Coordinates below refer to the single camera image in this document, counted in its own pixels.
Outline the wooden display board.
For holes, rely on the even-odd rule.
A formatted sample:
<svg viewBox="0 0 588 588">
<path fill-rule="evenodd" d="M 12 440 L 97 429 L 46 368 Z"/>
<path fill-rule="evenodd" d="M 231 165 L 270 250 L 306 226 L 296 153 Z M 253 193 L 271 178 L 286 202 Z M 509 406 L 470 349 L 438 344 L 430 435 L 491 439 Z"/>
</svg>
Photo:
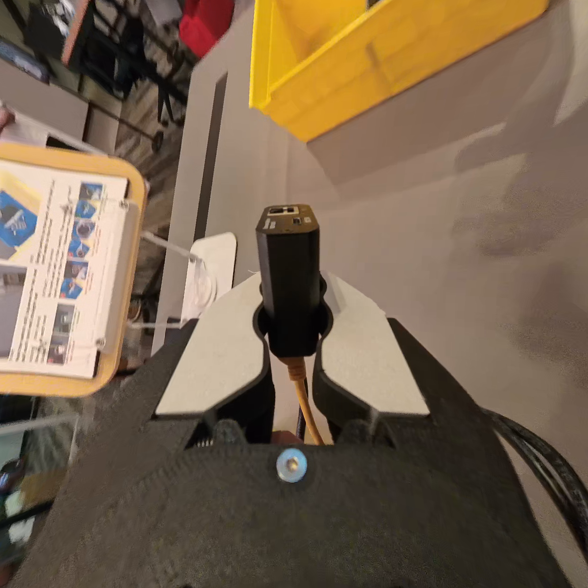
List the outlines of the wooden display board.
<svg viewBox="0 0 588 588">
<path fill-rule="evenodd" d="M 138 205 L 140 209 L 139 218 L 142 224 L 146 203 L 146 184 L 141 174 L 122 159 L 64 149 L 3 143 L 1 144 L 2 160 L 66 171 L 126 178 L 129 180 L 126 198 Z M 113 378 L 121 358 L 122 342 L 114 353 L 99 354 L 96 371 L 90 379 L 1 372 L 1 393 L 45 397 L 69 396 L 71 398 L 90 395 Z"/>
</svg>

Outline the black ethernet splitter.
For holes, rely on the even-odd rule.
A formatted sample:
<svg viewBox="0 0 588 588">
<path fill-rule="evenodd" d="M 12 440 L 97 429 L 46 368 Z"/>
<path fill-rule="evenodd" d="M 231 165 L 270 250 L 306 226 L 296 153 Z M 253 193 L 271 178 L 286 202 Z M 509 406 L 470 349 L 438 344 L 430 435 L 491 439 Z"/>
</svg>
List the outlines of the black ethernet splitter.
<svg viewBox="0 0 588 588">
<path fill-rule="evenodd" d="M 255 228 L 261 293 L 272 353 L 315 353 L 320 326 L 320 227 L 308 204 L 265 208 Z"/>
</svg>

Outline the yellow plastic bin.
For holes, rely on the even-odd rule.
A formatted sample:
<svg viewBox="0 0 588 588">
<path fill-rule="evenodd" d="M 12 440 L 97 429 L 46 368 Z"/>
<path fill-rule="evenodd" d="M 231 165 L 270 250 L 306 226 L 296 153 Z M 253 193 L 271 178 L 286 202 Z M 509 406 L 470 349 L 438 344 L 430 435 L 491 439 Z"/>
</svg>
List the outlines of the yellow plastic bin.
<svg viewBox="0 0 588 588">
<path fill-rule="evenodd" d="M 538 19 L 548 1 L 255 1 L 249 106 L 309 142 Z"/>
</svg>

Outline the long wooden desk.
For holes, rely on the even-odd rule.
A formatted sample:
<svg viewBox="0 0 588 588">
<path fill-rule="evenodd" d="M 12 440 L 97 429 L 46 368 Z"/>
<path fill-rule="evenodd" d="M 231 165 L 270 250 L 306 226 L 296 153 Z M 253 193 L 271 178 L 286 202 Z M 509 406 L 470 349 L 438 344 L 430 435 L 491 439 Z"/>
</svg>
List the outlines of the long wooden desk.
<svg viewBox="0 0 588 588">
<path fill-rule="evenodd" d="M 72 1 L 73 16 L 65 37 L 61 62 L 67 68 L 75 61 L 77 52 L 82 48 L 93 28 L 94 1 Z"/>
</svg>

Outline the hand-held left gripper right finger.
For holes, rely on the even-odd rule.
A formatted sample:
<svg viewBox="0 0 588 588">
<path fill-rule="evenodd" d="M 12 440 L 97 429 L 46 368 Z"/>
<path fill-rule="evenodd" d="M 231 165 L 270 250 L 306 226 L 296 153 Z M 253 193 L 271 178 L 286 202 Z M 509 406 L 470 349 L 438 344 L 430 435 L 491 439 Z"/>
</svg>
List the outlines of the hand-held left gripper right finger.
<svg viewBox="0 0 588 588">
<path fill-rule="evenodd" d="M 315 355 L 313 401 L 328 422 L 427 417 L 419 389 L 386 313 L 330 272 L 323 274 L 326 329 Z"/>
</svg>

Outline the sign on floor stand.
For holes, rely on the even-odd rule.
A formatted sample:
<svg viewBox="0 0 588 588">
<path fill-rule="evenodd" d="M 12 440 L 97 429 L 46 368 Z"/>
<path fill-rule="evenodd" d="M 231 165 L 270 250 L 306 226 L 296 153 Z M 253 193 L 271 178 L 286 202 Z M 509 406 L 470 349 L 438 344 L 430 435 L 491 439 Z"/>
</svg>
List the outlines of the sign on floor stand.
<svg viewBox="0 0 588 588">
<path fill-rule="evenodd" d="M 101 123 L 113 136 L 119 126 L 144 137 L 154 152 L 164 140 L 162 131 L 150 134 L 121 118 L 121 104 L 111 99 L 115 110 L 51 82 L 49 67 L 33 55 L 1 38 L 1 105 L 38 124 L 78 141 L 85 141 Z"/>
</svg>

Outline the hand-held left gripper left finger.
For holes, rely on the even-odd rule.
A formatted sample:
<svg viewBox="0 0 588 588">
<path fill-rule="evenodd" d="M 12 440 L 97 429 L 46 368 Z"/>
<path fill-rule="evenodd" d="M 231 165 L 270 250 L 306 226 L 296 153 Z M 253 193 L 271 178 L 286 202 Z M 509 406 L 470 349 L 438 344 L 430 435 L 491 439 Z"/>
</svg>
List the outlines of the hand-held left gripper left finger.
<svg viewBox="0 0 588 588">
<path fill-rule="evenodd" d="M 262 375 L 268 350 L 254 326 L 261 304 L 261 275 L 253 273 L 201 315 L 156 417 L 211 415 Z"/>
</svg>

